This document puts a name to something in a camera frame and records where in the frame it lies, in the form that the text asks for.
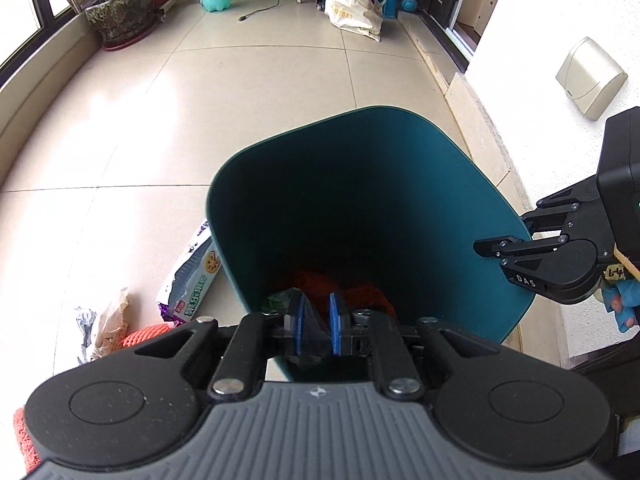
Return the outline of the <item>blue gloved hand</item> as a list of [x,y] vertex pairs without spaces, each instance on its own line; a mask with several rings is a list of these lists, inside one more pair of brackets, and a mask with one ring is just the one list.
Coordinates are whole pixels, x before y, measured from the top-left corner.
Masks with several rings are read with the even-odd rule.
[[621,333],[639,324],[640,283],[637,280],[604,282],[601,292],[605,309],[614,313]]

